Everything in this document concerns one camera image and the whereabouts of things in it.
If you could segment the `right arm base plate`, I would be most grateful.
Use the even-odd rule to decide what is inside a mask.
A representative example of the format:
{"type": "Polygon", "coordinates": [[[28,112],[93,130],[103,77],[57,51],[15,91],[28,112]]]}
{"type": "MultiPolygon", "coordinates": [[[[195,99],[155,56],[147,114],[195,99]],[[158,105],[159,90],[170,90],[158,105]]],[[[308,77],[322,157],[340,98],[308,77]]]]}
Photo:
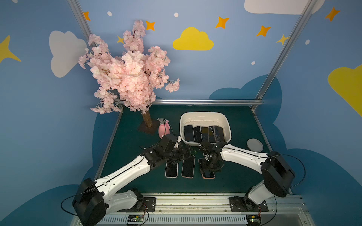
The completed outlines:
{"type": "Polygon", "coordinates": [[[257,205],[239,196],[229,197],[229,205],[232,212],[269,212],[266,201],[257,205]]]}

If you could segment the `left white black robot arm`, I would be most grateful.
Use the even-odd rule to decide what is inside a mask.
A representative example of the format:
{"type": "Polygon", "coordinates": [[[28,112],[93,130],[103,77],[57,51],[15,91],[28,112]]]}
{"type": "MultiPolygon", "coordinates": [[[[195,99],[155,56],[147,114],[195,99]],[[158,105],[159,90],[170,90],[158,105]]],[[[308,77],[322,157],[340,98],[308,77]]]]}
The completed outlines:
{"type": "Polygon", "coordinates": [[[147,174],[163,164],[176,164],[194,155],[190,146],[181,137],[168,134],[155,145],[146,148],[133,161],[117,171],[93,181],[85,179],[72,201],[72,206],[83,226],[95,226],[107,214],[118,210],[138,209],[141,193],[131,189],[113,196],[136,178],[147,174]]]}

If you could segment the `white plastic storage box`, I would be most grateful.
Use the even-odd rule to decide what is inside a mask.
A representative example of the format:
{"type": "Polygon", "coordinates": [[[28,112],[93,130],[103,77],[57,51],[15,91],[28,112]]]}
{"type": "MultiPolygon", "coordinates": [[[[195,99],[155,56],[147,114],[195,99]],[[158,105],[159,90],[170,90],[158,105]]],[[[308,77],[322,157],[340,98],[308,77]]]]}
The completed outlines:
{"type": "Polygon", "coordinates": [[[180,134],[182,141],[185,144],[190,146],[198,146],[198,141],[194,139],[194,141],[187,141],[184,127],[192,125],[206,127],[206,126],[219,126],[223,129],[223,135],[225,142],[230,142],[232,139],[231,127],[229,125],[228,119],[222,113],[217,112],[189,112],[184,113],[180,118],[180,134]]]}

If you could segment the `grey round disc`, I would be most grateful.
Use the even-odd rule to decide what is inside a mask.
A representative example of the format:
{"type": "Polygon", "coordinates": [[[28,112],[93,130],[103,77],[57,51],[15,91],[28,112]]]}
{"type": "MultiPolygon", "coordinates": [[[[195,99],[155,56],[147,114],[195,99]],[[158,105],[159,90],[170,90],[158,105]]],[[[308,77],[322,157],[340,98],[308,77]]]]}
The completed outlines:
{"type": "Polygon", "coordinates": [[[262,142],[255,138],[249,139],[247,141],[247,146],[250,151],[257,152],[257,153],[260,153],[264,150],[264,145],[262,144],[262,142]]]}

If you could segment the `aluminium rail base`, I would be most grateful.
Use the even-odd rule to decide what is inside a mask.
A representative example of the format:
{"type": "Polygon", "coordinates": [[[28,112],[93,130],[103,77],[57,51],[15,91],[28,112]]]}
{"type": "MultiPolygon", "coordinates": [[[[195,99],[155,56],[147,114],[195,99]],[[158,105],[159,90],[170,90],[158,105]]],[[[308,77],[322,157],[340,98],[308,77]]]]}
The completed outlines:
{"type": "Polygon", "coordinates": [[[229,197],[243,193],[144,193],[155,197],[155,212],[113,212],[95,226],[247,226],[247,215],[259,215],[261,226],[314,226],[299,195],[268,198],[269,212],[232,212],[229,197]],[[127,223],[129,215],[144,216],[143,223],[127,223]]]}

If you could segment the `pink case phone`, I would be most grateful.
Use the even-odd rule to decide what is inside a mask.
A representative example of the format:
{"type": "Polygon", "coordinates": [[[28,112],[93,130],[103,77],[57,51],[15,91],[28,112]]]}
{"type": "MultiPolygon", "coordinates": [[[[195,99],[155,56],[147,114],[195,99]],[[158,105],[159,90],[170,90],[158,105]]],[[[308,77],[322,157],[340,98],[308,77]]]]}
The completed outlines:
{"type": "Polygon", "coordinates": [[[200,173],[203,179],[215,179],[215,174],[206,168],[206,160],[198,159],[200,173]]]}
{"type": "Polygon", "coordinates": [[[194,177],[195,156],[183,160],[182,177],[192,179],[194,177]]]}

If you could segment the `right green circuit board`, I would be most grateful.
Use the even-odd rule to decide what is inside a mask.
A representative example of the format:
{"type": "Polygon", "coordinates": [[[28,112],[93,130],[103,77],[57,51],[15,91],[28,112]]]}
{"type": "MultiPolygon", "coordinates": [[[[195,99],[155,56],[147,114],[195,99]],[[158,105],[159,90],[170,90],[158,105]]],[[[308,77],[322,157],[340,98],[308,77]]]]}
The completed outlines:
{"type": "Polygon", "coordinates": [[[246,216],[248,226],[260,226],[261,217],[259,215],[247,215],[246,216]]]}

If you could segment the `left green circuit board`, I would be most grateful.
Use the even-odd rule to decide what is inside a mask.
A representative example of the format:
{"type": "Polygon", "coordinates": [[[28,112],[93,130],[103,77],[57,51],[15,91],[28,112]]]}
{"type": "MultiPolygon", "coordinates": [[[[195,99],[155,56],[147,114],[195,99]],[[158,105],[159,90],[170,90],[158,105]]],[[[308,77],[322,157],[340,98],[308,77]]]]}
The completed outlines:
{"type": "Polygon", "coordinates": [[[144,216],[141,215],[129,215],[127,218],[127,223],[140,224],[143,223],[143,221],[144,221],[144,216]]]}

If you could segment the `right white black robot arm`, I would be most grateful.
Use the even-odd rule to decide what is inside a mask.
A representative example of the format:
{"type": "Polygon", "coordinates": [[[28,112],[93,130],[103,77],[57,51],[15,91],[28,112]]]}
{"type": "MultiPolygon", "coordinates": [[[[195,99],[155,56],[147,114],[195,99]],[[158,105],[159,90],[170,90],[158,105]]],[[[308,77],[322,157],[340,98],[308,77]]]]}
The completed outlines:
{"type": "Polygon", "coordinates": [[[216,172],[222,169],[224,162],[232,162],[263,176],[263,180],[251,187],[243,198],[242,203],[248,208],[254,208],[273,196],[286,197],[295,178],[295,172],[283,156],[275,151],[256,153],[226,142],[211,144],[205,140],[199,144],[199,150],[206,156],[201,164],[202,172],[216,172]]]}

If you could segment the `white case phone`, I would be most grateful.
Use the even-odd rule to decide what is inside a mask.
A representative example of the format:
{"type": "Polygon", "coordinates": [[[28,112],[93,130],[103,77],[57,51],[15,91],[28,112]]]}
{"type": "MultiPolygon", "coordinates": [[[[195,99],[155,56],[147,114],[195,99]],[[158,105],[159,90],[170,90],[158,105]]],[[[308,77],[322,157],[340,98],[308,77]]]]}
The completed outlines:
{"type": "Polygon", "coordinates": [[[165,171],[165,177],[170,179],[175,179],[178,177],[178,163],[166,163],[166,171],[165,171]]]}

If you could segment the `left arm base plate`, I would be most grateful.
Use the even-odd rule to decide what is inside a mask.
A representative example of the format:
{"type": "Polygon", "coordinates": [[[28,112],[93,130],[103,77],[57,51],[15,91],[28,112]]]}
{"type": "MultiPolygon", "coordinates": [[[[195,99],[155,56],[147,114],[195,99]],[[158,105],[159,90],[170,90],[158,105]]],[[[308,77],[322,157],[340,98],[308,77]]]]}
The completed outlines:
{"type": "Polygon", "coordinates": [[[137,201],[137,203],[131,209],[118,210],[117,212],[155,212],[156,198],[144,197],[137,201]]]}

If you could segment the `pink spray bottle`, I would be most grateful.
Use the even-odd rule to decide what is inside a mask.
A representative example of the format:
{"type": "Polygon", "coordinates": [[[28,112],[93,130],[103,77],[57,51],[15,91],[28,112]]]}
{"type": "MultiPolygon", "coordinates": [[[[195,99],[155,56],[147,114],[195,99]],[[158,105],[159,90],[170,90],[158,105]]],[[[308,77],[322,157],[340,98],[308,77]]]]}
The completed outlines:
{"type": "Polygon", "coordinates": [[[169,125],[169,121],[164,118],[158,118],[157,120],[160,122],[160,125],[158,128],[159,137],[162,138],[163,136],[170,134],[171,127],[169,125]]]}

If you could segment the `pink cherry blossom tree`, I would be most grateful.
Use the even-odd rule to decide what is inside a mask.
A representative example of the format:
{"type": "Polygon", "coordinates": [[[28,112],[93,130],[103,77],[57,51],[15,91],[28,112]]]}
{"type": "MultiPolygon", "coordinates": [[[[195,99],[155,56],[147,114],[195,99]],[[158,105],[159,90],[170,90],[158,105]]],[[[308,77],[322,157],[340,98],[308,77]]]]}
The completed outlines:
{"type": "Polygon", "coordinates": [[[136,20],[131,31],[123,33],[122,56],[112,56],[108,44],[99,36],[91,34],[88,38],[90,49],[79,57],[79,65],[90,67],[99,88],[94,96],[100,103],[91,110],[98,114],[120,112],[117,100],[123,102],[133,112],[141,112],[146,128],[153,122],[149,113],[156,100],[154,90],[165,88],[169,92],[177,91],[180,81],[171,81],[165,67],[171,60],[167,51],[159,46],[150,47],[144,54],[143,37],[146,27],[141,20],[136,20]]]}

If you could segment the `green circuit board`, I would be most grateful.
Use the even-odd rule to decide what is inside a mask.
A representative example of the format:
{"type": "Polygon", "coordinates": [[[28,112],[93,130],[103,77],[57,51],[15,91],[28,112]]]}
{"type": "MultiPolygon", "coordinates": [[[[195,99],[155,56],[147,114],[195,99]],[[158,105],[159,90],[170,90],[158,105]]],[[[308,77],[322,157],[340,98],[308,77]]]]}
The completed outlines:
{"type": "Polygon", "coordinates": [[[144,216],[141,215],[129,215],[127,218],[127,223],[140,224],[143,223],[143,221],[144,221],[144,216]]]}
{"type": "Polygon", "coordinates": [[[259,215],[247,215],[246,216],[248,226],[260,226],[261,217],[259,215]]]}

